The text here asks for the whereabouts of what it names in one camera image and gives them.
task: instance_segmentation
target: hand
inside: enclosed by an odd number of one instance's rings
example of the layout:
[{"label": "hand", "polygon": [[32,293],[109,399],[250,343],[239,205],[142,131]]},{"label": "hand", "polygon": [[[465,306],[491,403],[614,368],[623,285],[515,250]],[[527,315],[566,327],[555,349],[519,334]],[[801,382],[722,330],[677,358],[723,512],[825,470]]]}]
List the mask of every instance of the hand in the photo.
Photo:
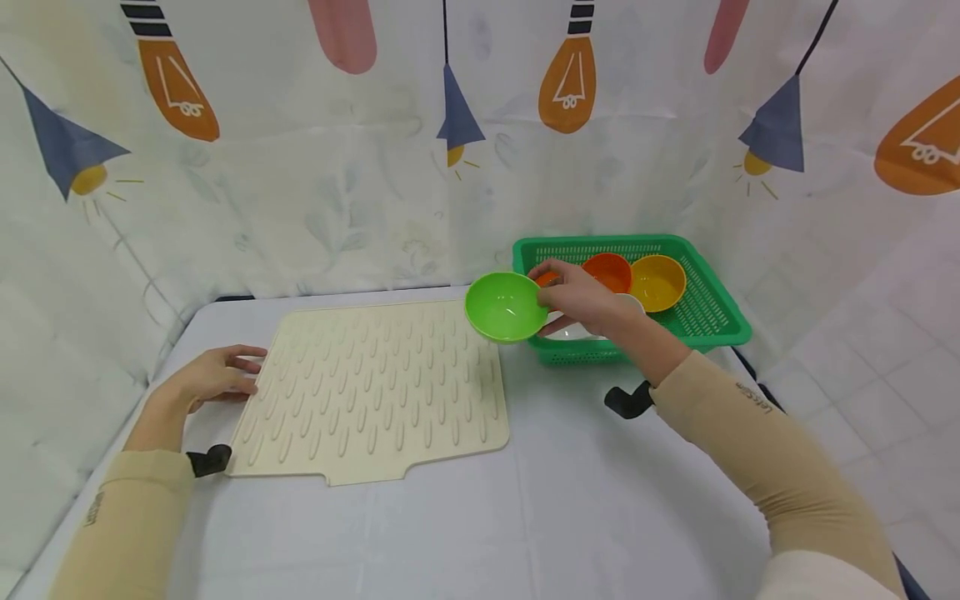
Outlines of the hand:
[{"label": "hand", "polygon": [[537,300],[541,306],[564,313],[548,323],[539,335],[550,335],[580,322],[593,335],[609,338],[608,332],[632,317],[642,315],[636,305],[620,298],[577,265],[548,258],[528,274],[531,279],[552,271],[559,275],[548,287],[541,288]]},{"label": "hand", "polygon": [[172,374],[154,394],[176,398],[190,413],[210,400],[245,401],[256,394],[256,384],[246,373],[259,373],[260,365],[241,356],[266,355],[265,348],[240,344],[207,350]]}]

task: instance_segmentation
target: white table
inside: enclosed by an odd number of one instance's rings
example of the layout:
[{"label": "white table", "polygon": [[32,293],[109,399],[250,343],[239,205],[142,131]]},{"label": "white table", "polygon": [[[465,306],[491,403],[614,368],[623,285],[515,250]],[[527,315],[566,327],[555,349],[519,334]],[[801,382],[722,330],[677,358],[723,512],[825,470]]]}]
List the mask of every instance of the white table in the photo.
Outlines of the white table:
[{"label": "white table", "polygon": [[[300,308],[461,298],[437,288],[211,304],[187,327],[162,381],[206,348],[268,346]],[[745,383],[728,349],[711,358]],[[328,488],[321,477],[197,482],[170,598],[542,600],[752,598],[769,556],[753,505],[653,410],[603,404],[632,391],[625,365],[546,368],[525,344],[500,350],[512,429],[499,452],[413,467],[401,481]],[[241,406],[207,405],[184,449],[228,443]],[[128,423],[17,600],[42,598]]]}]

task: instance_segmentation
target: plastic basket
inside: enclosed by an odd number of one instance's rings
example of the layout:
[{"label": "plastic basket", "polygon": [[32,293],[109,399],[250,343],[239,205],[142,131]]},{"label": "plastic basket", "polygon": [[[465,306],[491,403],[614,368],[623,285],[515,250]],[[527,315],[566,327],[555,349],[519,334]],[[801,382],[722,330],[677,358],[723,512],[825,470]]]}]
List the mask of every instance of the plastic basket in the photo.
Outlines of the plastic basket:
[{"label": "plastic basket", "polygon": [[[677,235],[528,237],[514,244],[514,271],[527,274],[554,257],[582,264],[599,252],[616,252],[633,262],[648,254],[674,258],[686,271],[686,293],[676,306],[650,316],[693,349],[706,352],[750,341],[753,330],[692,244]],[[607,340],[529,340],[540,361],[549,365],[623,362],[627,357]]]}]

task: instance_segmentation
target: dish drying mat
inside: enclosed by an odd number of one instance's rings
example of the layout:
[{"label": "dish drying mat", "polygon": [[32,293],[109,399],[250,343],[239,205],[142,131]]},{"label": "dish drying mat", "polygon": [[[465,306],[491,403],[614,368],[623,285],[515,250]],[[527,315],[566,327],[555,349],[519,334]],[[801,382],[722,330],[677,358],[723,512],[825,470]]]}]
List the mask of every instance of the dish drying mat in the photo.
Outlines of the dish drying mat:
[{"label": "dish drying mat", "polygon": [[402,479],[510,438],[499,354],[462,300],[291,313],[256,383],[233,433],[233,477]]}]

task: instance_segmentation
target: green bowl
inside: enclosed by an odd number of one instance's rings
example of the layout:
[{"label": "green bowl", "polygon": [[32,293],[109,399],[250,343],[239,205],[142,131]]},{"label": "green bowl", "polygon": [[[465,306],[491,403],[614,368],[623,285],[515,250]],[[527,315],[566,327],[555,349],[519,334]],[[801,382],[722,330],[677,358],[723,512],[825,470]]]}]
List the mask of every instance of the green bowl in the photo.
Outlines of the green bowl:
[{"label": "green bowl", "polygon": [[514,344],[533,337],[546,324],[547,309],[537,304],[540,287],[517,273],[488,273],[467,290],[464,309],[477,333],[491,342]]}]

